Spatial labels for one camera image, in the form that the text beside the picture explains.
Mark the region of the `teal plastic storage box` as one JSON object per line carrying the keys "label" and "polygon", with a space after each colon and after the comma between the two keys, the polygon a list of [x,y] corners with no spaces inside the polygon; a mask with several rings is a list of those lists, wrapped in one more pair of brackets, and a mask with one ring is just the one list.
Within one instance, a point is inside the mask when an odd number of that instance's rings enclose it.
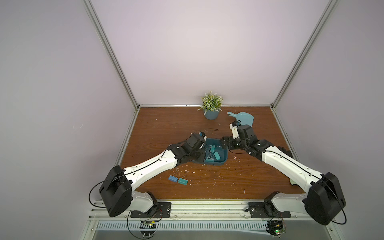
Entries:
{"label": "teal plastic storage box", "polygon": [[203,145],[203,150],[203,161],[196,163],[221,166],[228,159],[228,149],[221,144],[219,139],[207,138]]}

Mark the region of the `teal binder clip one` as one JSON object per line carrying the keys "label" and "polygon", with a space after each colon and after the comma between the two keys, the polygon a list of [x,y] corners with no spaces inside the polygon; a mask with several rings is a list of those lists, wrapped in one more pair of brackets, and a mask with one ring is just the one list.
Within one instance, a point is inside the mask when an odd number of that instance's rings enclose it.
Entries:
{"label": "teal binder clip one", "polygon": [[179,184],[184,185],[184,186],[187,186],[187,185],[188,185],[187,174],[188,174],[188,171],[185,171],[185,172],[181,175],[181,177],[178,179],[178,183],[179,183]]}

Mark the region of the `blue binder clip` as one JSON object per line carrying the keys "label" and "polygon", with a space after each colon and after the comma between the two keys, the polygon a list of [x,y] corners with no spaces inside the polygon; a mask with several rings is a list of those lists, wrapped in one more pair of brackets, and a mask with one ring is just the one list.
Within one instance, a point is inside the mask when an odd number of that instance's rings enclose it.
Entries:
{"label": "blue binder clip", "polygon": [[180,169],[176,168],[175,171],[172,174],[170,174],[170,176],[168,177],[168,180],[173,183],[178,183],[179,175],[180,175]]}

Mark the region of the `teal binder clip three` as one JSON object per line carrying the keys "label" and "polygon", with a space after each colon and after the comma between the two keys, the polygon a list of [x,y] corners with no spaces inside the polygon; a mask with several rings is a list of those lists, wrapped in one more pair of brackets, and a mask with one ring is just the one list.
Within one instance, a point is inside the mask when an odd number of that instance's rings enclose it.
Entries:
{"label": "teal binder clip three", "polygon": [[214,156],[214,161],[218,162],[219,160],[221,160],[220,154],[218,152],[215,152],[213,156]]}

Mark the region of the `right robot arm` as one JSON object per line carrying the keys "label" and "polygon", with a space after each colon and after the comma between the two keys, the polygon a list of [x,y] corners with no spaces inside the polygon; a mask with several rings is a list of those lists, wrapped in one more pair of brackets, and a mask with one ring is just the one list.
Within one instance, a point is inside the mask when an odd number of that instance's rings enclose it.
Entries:
{"label": "right robot arm", "polygon": [[283,147],[267,140],[259,140],[249,125],[230,124],[232,136],[223,137],[228,150],[242,150],[259,161],[274,167],[299,186],[302,194],[273,193],[265,199],[272,213],[296,212],[310,216],[321,225],[335,221],[342,213],[346,200],[339,179],[332,173],[323,174],[294,160]]}

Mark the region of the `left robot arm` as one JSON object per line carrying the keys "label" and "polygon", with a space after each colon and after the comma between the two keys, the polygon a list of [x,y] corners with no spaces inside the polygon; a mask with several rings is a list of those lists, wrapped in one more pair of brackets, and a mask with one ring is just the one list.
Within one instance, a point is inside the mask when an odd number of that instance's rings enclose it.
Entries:
{"label": "left robot arm", "polygon": [[125,211],[138,211],[145,217],[157,214],[159,203],[150,192],[141,193],[137,188],[162,172],[188,162],[202,164],[207,136],[193,133],[186,140],[169,145],[159,155],[127,168],[113,167],[103,181],[99,193],[111,218]]}

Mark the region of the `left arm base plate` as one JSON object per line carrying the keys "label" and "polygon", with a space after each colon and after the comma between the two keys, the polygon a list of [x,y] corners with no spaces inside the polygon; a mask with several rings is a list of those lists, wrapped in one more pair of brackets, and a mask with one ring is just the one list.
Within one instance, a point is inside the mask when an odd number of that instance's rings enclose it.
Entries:
{"label": "left arm base plate", "polygon": [[171,202],[155,203],[147,212],[132,211],[130,217],[133,219],[150,219],[150,218],[170,218],[171,217]]}

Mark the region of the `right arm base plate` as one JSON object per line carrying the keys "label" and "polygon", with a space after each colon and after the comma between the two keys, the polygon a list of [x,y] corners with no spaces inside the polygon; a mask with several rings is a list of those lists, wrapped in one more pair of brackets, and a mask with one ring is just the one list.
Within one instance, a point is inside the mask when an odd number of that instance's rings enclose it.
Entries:
{"label": "right arm base plate", "polygon": [[251,214],[251,218],[291,218],[290,212],[280,212],[274,206],[265,202],[249,202],[246,213]]}

